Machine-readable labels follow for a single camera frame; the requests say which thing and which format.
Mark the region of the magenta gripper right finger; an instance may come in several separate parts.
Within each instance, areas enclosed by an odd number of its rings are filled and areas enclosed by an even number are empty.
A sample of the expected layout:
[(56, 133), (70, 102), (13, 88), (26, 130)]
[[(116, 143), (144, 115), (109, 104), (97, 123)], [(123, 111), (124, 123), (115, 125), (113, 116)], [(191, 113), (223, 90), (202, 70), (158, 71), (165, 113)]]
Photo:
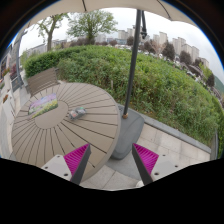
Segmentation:
[(180, 169), (168, 155), (157, 153), (136, 143), (132, 144), (132, 155), (144, 186), (170, 175)]

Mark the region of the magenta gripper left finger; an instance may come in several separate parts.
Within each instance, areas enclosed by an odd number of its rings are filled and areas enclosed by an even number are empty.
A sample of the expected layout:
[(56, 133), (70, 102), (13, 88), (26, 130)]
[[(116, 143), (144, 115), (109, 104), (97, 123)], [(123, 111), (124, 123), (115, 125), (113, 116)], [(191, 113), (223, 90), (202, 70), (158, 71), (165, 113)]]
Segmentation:
[(90, 144), (85, 144), (64, 156), (55, 155), (42, 166), (42, 169), (79, 185), (90, 154)]

